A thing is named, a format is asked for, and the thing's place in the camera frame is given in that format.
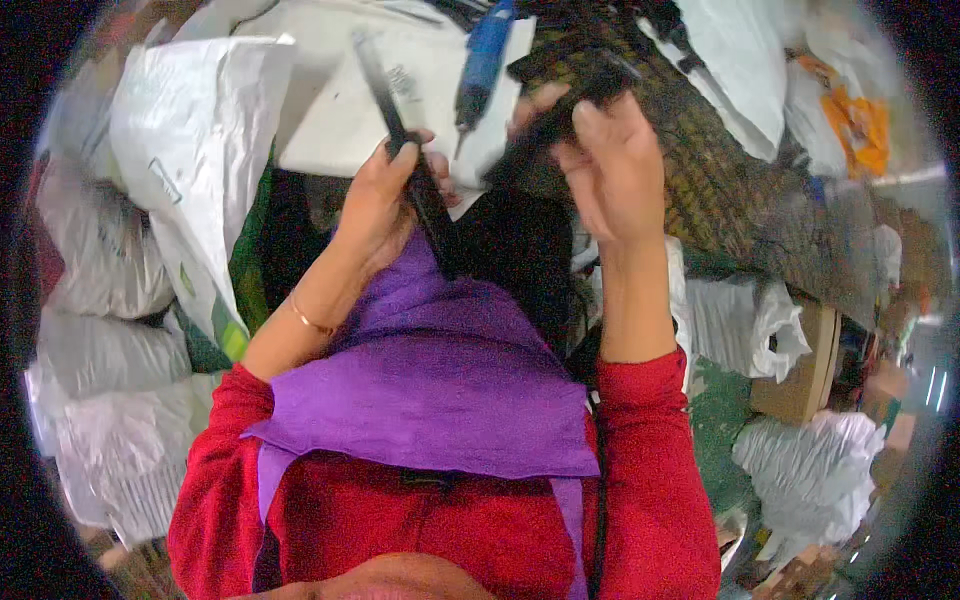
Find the purple cloth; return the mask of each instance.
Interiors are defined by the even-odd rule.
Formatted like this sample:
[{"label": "purple cloth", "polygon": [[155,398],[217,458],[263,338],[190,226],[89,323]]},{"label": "purple cloth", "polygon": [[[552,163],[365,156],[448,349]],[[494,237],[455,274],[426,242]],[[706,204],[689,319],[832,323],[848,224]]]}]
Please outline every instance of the purple cloth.
[{"label": "purple cloth", "polygon": [[258,463],[266,522],[283,471],[312,450],[386,465],[551,478],[574,545],[571,598],[586,598],[580,478],[600,474],[574,383],[510,296],[443,279],[417,230],[374,279],[334,353],[272,381]]}]

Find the bangle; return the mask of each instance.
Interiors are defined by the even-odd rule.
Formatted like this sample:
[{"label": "bangle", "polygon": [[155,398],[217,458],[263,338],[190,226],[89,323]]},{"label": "bangle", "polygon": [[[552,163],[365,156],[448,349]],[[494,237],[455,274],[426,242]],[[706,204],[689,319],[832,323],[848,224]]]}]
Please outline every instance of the bangle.
[{"label": "bangle", "polygon": [[300,318],[300,322],[305,324],[308,327],[313,327],[317,330],[318,333],[325,335],[328,338],[332,338],[333,334],[337,332],[337,327],[327,327],[325,325],[317,325],[315,323],[310,323],[310,320],[306,318],[306,315],[297,308],[297,300],[294,298],[294,292],[290,292],[290,296],[287,297],[290,299],[290,308],[293,309],[294,314]]}]

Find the green floor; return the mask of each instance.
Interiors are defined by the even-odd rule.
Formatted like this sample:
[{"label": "green floor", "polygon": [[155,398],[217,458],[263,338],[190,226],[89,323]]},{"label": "green floor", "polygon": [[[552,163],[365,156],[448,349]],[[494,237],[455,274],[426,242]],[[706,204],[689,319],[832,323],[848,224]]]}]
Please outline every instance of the green floor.
[{"label": "green floor", "polygon": [[688,390],[693,452],[715,514],[754,497],[750,477],[733,463],[736,435],[750,418],[750,379],[699,357]]}]

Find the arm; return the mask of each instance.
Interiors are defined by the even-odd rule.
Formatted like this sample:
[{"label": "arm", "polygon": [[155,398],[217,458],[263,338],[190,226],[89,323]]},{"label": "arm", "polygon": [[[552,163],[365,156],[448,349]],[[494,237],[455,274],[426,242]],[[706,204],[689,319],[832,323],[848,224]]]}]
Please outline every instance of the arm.
[{"label": "arm", "polygon": [[720,554],[684,412],[684,352],[640,364],[601,361],[607,598],[716,598]]},{"label": "arm", "polygon": [[213,393],[210,424],[190,447],[167,534],[174,580],[190,598],[250,591],[263,532],[256,503],[259,443],[240,434],[273,411],[270,386],[240,365]]},{"label": "arm", "polygon": [[[565,92],[547,87],[518,116]],[[598,429],[608,520],[600,597],[715,598],[720,559],[684,413],[657,138],[630,93],[602,111],[579,103],[573,125],[576,143],[552,152],[603,265]]]},{"label": "arm", "polygon": [[[433,134],[422,132],[424,141]],[[340,226],[324,252],[256,332],[243,366],[261,381],[324,356],[336,328],[367,283],[403,252],[414,217],[401,202],[419,149],[407,143],[391,162],[385,142],[357,172]]]},{"label": "arm", "polygon": [[402,252],[414,221],[400,193],[417,154],[408,144],[391,162],[380,144],[350,186],[333,241],[214,392],[209,426],[187,456],[168,535],[174,577],[191,598],[249,591],[263,531],[260,444],[240,434],[273,413],[270,379],[323,356],[367,282]]}]

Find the woman's left hand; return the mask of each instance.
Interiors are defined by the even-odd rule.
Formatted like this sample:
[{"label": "woman's left hand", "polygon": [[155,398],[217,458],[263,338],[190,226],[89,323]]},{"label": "woman's left hand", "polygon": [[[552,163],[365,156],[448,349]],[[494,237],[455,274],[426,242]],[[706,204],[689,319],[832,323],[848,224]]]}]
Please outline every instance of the woman's left hand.
[{"label": "woman's left hand", "polygon": [[[423,143],[434,137],[428,130],[418,130],[417,134]],[[417,217],[403,201],[403,186],[419,157],[418,145],[407,142],[390,161],[384,140],[353,178],[331,246],[339,248],[344,256],[357,259],[364,279],[369,280],[393,263],[410,239]],[[448,189],[452,182],[446,159],[434,154],[427,157],[444,202],[448,206],[454,204],[450,198],[452,190]]]}]

